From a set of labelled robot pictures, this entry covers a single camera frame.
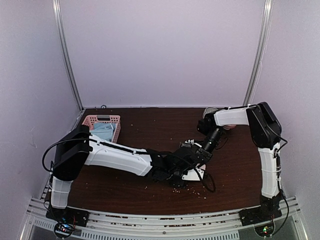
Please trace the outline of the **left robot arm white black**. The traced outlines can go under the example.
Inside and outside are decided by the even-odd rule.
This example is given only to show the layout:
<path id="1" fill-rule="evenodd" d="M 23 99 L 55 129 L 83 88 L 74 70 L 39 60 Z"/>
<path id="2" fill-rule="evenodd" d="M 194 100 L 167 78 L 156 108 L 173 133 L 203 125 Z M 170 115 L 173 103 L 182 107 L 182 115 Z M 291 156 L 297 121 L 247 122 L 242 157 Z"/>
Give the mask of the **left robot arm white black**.
<path id="1" fill-rule="evenodd" d="M 91 133 L 86 125 L 75 128 L 51 147 L 55 148 L 55 156 L 49 168 L 52 177 L 50 205 L 53 215 L 61 222 L 72 218 L 72 211 L 67 207 L 69 193 L 83 166 L 107 167 L 175 184 L 197 181 L 202 175 L 187 156 L 106 141 Z"/>

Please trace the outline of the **pink plastic basket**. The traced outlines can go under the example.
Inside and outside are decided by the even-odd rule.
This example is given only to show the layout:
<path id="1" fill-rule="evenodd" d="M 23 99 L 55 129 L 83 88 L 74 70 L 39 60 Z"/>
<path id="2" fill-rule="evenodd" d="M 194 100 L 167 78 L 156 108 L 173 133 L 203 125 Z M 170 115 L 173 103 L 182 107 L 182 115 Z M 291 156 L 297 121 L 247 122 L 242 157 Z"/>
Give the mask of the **pink plastic basket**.
<path id="1" fill-rule="evenodd" d="M 119 115 L 87 115 L 82 125 L 89 127 L 92 135 L 102 140 L 116 143 L 121 131 L 121 117 Z"/>

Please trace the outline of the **pink towel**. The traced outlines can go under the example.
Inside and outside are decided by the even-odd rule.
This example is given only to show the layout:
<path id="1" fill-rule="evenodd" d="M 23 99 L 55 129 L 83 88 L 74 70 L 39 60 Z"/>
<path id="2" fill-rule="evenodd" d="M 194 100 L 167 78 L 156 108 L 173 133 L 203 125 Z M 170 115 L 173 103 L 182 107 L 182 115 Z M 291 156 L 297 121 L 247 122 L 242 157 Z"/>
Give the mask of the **pink towel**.
<path id="1" fill-rule="evenodd" d="M 205 171 L 206 170 L 206 165 L 205 164 L 203 164 L 203 165 L 198 164 L 197 168 Z"/>

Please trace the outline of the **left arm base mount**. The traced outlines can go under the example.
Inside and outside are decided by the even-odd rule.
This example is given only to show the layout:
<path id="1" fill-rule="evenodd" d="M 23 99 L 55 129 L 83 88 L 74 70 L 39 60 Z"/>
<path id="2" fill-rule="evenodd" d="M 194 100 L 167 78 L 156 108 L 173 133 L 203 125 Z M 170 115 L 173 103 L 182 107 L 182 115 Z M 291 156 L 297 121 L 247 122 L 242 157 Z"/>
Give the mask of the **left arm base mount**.
<path id="1" fill-rule="evenodd" d="M 78 233 L 79 227 L 86 227 L 89 212 L 75 208 L 50 208 L 46 211 L 46 218 L 54 220 L 53 233 L 59 239 L 66 239 Z"/>

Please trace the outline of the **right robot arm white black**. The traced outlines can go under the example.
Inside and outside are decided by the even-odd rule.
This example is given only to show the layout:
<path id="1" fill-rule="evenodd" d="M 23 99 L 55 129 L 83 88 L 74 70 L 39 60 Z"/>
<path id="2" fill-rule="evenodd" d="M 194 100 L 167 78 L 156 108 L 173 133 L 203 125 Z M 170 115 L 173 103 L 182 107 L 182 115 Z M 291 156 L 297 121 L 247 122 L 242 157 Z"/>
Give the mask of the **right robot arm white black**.
<path id="1" fill-rule="evenodd" d="M 259 220 L 268 220 L 278 208 L 281 193 L 281 137 L 282 126 L 267 102 L 225 107 L 204 113 L 197 130 L 205 135 L 199 153 L 209 154 L 218 144 L 222 130 L 230 126 L 249 126 L 251 139 L 258 149 L 262 188 L 260 206 L 256 210 Z"/>

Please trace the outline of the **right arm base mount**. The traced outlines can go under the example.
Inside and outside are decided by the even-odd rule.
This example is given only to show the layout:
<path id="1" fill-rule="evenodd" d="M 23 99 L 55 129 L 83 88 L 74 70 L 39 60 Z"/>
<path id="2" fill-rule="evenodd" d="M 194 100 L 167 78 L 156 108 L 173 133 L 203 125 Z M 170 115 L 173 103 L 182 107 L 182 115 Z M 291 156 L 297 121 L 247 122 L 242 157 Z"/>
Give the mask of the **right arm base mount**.
<path id="1" fill-rule="evenodd" d="M 254 225 L 255 233 L 262 238 L 271 237 L 275 233 L 275 219 L 282 216 L 280 209 L 276 209 L 271 215 L 263 215 L 260 207 L 245 208 L 238 214 L 242 226 Z"/>

